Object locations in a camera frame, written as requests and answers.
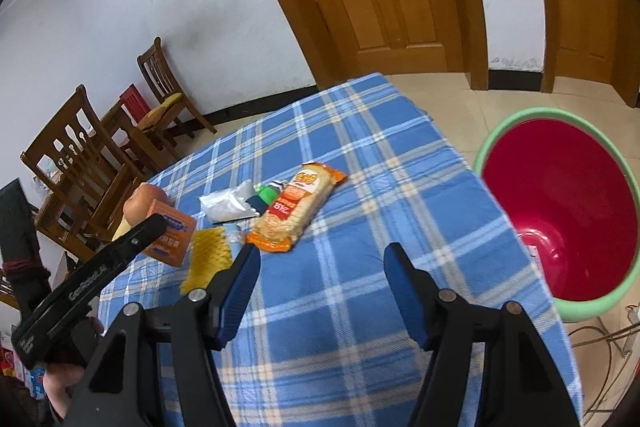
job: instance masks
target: blue plaid tablecloth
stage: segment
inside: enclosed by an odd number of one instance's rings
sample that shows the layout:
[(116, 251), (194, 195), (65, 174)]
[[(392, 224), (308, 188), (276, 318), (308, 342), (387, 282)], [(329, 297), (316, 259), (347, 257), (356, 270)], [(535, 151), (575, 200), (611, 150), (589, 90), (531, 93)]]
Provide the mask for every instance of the blue plaid tablecloth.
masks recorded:
[[(548, 288), (484, 184), (431, 119), (372, 74), (293, 103), (215, 140), (151, 182), (210, 227), (198, 197), (288, 180), (302, 162), (348, 174), (289, 253), (263, 253), (238, 336), (214, 358), (241, 426), (402, 426), (428, 356), (411, 341), (382, 253), (400, 242), (415, 266), (473, 303), (514, 299), (542, 335), (580, 415), (582, 390)], [(247, 229), (248, 222), (241, 223)], [(129, 301), (172, 304), (186, 277), (139, 255), (102, 293), (109, 325)], [(182, 425), (170, 346), (161, 347), (168, 425)], [(472, 426), (482, 373), (476, 346), (461, 426)]]

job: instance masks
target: white packet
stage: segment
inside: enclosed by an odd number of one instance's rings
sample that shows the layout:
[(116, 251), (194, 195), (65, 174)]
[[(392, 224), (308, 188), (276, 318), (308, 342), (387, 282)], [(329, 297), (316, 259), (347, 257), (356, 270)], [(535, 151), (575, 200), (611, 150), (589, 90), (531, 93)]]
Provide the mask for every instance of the white packet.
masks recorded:
[(222, 223), (223, 221), (258, 216), (252, 206), (246, 203), (246, 200), (254, 194), (254, 184), (251, 180), (246, 180), (238, 187), (218, 190), (198, 199), (200, 200), (200, 209), (209, 220), (212, 223)]

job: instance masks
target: green bucket rim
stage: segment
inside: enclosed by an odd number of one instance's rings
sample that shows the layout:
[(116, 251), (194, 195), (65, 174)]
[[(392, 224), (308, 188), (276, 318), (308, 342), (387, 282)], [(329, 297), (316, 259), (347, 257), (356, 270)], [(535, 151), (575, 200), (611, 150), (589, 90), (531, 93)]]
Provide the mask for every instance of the green bucket rim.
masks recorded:
[(618, 151), (616, 146), (613, 145), (611, 140), (602, 133), (602, 131), (590, 122), (586, 121), (584, 118), (580, 118), (573, 113), (555, 107), (533, 107), (530, 109), (524, 109), (502, 120), (489, 133), (489, 136), (484, 140), (478, 154), (476, 155), (474, 171), (478, 176), (482, 176), (482, 169), (484, 168), (489, 153), (492, 151), (495, 143), (502, 137), (502, 135), (517, 124), (527, 120), (533, 120), (534, 118), (548, 118), (551, 120), (564, 121), (575, 125), (577, 128), (582, 129), (591, 137), (596, 139), (597, 142), (609, 152), (618, 164), (618, 167), (622, 170), (626, 183), (633, 195), (634, 203), (636, 204), (636, 219), (639, 223), (636, 256), (634, 257), (631, 267), (622, 282), (608, 294), (590, 301), (566, 301), (564, 299), (554, 297), (556, 308), (564, 322), (581, 322), (602, 315), (612, 309), (618, 302), (620, 302), (620, 299), (623, 298), (626, 292), (629, 291), (629, 288), (631, 288), (631, 285), (638, 277), (638, 272), (640, 271), (640, 190), (638, 189), (636, 178), (633, 176), (626, 160), (622, 157), (622, 154), (620, 154), (620, 151)]

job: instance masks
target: orange packet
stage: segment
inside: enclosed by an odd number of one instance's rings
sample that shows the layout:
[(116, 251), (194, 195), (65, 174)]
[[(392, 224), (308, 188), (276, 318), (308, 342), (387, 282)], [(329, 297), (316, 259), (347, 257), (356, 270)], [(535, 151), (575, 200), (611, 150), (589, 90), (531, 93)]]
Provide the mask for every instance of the orange packet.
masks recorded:
[(143, 254), (158, 259), (170, 266), (180, 267), (184, 261), (191, 235), (196, 228), (196, 220), (175, 210), (174, 207), (154, 200), (149, 207), (146, 217), (151, 214), (160, 214), (166, 221), (166, 231), (151, 245), (142, 251)]
[(335, 185), (345, 178), (343, 172), (322, 163), (302, 164), (264, 215), (254, 222), (247, 242), (264, 251), (289, 251)]

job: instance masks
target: yellow sponge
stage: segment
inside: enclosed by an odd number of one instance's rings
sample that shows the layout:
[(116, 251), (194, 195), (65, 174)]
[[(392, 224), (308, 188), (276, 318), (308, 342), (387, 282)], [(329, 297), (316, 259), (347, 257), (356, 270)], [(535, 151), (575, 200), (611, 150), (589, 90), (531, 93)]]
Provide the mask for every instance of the yellow sponge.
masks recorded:
[(191, 264), (187, 279), (180, 285), (181, 295), (196, 288), (206, 288), (216, 273), (231, 267), (231, 249), (224, 234), (224, 227), (193, 232)]

